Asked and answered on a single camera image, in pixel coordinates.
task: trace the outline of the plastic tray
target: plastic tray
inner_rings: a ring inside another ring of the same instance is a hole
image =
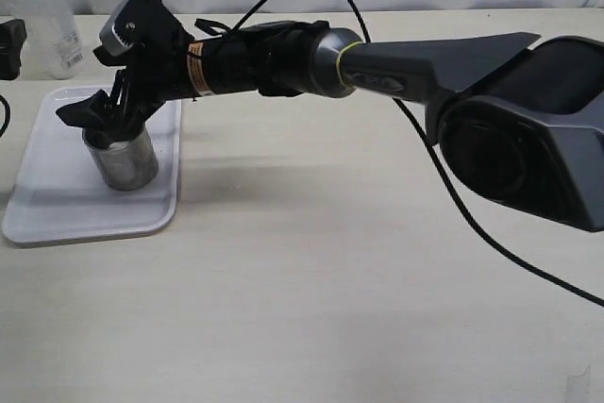
[[[55,110],[108,87],[66,88],[42,100],[3,222],[16,244],[45,245],[142,236],[166,226],[176,212],[181,103],[166,103],[147,122],[159,173],[132,193],[110,189],[94,166],[81,129]]]

